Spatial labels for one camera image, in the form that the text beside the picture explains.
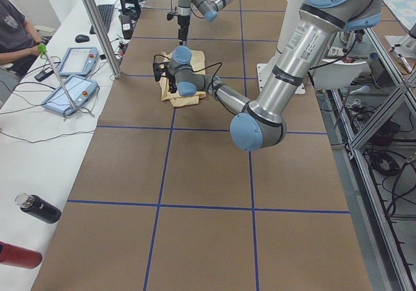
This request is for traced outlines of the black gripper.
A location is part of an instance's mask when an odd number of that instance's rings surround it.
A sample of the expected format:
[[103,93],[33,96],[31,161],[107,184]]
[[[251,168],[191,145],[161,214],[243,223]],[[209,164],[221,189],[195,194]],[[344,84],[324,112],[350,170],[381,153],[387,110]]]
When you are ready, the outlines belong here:
[[178,39],[180,45],[187,44],[187,36],[189,32],[189,16],[178,16],[177,24],[179,25]]
[[168,85],[169,85],[169,92],[170,93],[176,93],[177,92],[177,86],[176,86],[176,78],[175,75],[172,75],[171,73],[166,72],[166,78],[168,79]]

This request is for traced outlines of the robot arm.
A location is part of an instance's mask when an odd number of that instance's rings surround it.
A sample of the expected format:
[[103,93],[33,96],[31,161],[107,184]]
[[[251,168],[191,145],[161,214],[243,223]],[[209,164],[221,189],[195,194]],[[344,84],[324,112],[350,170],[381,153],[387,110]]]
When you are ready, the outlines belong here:
[[180,45],[185,45],[188,38],[191,7],[194,6],[209,22],[214,21],[218,13],[233,0],[178,0],[173,15],[177,16],[179,25],[178,40]]
[[381,18],[382,0],[302,0],[300,21],[277,59],[259,96],[250,100],[224,84],[216,75],[197,73],[192,53],[177,46],[168,62],[154,71],[165,75],[183,97],[207,92],[235,114],[230,133],[243,151],[256,151],[280,143],[286,133],[282,112],[315,64],[330,37],[340,31],[373,27]]

